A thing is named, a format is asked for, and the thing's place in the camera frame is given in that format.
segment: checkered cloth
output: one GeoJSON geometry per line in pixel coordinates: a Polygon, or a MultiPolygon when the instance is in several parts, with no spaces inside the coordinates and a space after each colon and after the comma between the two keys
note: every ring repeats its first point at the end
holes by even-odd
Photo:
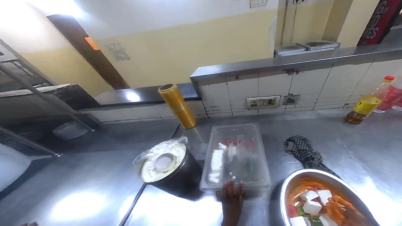
{"type": "Polygon", "coordinates": [[[322,163],[321,154],[314,151],[311,147],[310,141],[302,136],[289,137],[285,141],[285,152],[292,154],[297,160],[299,160],[304,168],[312,168],[325,171],[338,178],[340,178],[336,173],[330,170],[322,163]],[[293,143],[291,149],[289,149],[289,142],[293,143]]]}

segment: human hand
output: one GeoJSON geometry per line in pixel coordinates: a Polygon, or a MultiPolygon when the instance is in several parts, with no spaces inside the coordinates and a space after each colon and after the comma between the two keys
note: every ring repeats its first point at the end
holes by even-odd
{"type": "Polygon", "coordinates": [[[222,226],[236,226],[239,222],[240,215],[243,208],[243,185],[244,182],[241,181],[237,192],[234,192],[234,179],[230,181],[225,181],[222,188],[222,194],[216,192],[216,197],[222,201],[222,211],[224,219],[222,221],[222,226]]]}

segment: power socket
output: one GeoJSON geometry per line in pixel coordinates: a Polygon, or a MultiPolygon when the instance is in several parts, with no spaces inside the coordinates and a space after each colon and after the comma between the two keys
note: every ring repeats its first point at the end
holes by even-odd
{"type": "Polygon", "coordinates": [[[267,0],[250,0],[250,8],[265,6],[266,4],[267,0]]]}

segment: white cream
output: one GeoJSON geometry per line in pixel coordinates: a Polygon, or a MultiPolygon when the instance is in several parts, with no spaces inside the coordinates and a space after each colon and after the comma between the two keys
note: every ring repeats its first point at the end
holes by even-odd
{"type": "Polygon", "coordinates": [[[183,161],[183,158],[186,154],[186,146],[182,143],[177,143],[172,145],[170,148],[163,150],[161,153],[156,154],[155,156],[152,156],[151,158],[147,159],[141,169],[141,177],[146,183],[150,182],[155,182],[158,180],[161,180],[171,174],[177,167],[180,165],[180,163],[183,161]],[[166,172],[158,172],[155,169],[155,161],[156,159],[164,153],[171,153],[176,157],[176,164],[174,167],[170,168],[166,172]]]}

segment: steel bowl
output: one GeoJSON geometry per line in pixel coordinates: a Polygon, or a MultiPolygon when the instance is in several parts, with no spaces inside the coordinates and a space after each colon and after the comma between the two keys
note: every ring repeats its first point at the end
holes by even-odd
{"type": "Polygon", "coordinates": [[[288,176],[288,178],[286,178],[286,180],[283,182],[281,188],[281,194],[280,194],[281,215],[285,226],[291,226],[286,208],[287,196],[291,192],[289,188],[296,180],[304,178],[312,178],[330,184],[332,187],[342,192],[345,198],[348,199],[352,203],[352,205],[366,217],[367,221],[372,223],[372,225],[374,226],[379,225],[374,219],[369,209],[367,208],[367,206],[361,200],[357,191],[355,191],[350,185],[348,185],[338,177],[335,177],[334,175],[331,175],[327,172],[315,169],[302,169],[290,174],[290,176],[288,176]]]}

